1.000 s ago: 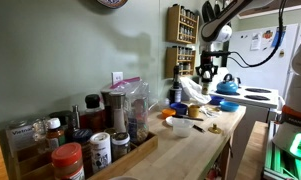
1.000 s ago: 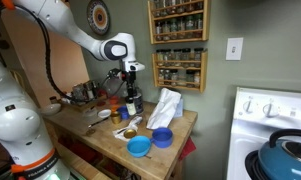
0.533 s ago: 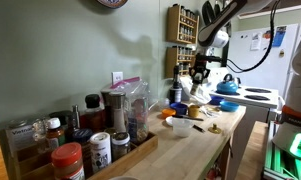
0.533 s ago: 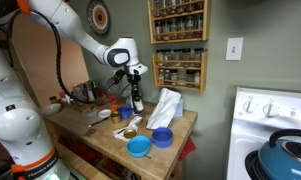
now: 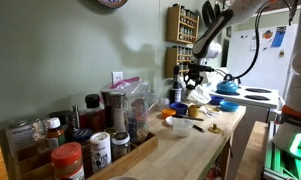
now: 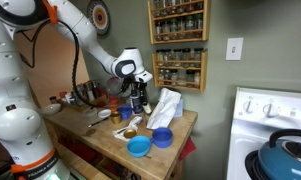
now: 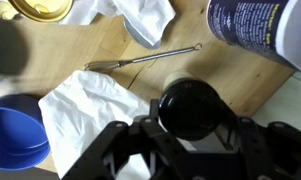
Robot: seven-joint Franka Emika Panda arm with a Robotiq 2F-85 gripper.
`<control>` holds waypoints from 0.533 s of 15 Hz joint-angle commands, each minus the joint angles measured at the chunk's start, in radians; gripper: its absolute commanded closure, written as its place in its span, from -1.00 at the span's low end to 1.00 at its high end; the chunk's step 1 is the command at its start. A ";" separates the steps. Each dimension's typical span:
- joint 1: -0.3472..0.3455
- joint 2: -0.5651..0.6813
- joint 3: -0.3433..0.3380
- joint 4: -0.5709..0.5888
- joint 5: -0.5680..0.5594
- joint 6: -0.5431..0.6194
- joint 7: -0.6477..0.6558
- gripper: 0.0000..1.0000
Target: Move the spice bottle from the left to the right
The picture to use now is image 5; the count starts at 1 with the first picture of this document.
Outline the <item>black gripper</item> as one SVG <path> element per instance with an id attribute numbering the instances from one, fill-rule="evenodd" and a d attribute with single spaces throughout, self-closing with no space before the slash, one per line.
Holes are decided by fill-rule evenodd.
<path id="1" fill-rule="evenodd" d="M 198 64 L 189 64 L 188 72 L 184 76 L 184 82 L 186 85 L 189 84 L 189 81 L 192 80 L 195 85 L 199 85 L 203 81 L 203 77 L 200 75 L 201 72 L 213 72 L 214 69 L 210 66 L 203 66 Z"/>

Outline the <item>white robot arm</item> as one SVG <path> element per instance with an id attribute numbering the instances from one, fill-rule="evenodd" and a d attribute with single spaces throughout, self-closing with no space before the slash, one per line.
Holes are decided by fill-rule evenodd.
<path id="1" fill-rule="evenodd" d="M 234 0 L 205 33 L 197 38 L 192 53 L 197 59 L 207 58 L 213 39 L 225 27 L 246 22 L 253 14 L 262 10 L 274 0 Z M 281 150 L 301 159 L 301 9 L 297 34 L 292 52 L 293 73 L 287 87 L 286 103 L 282 107 L 280 126 L 272 142 Z"/>

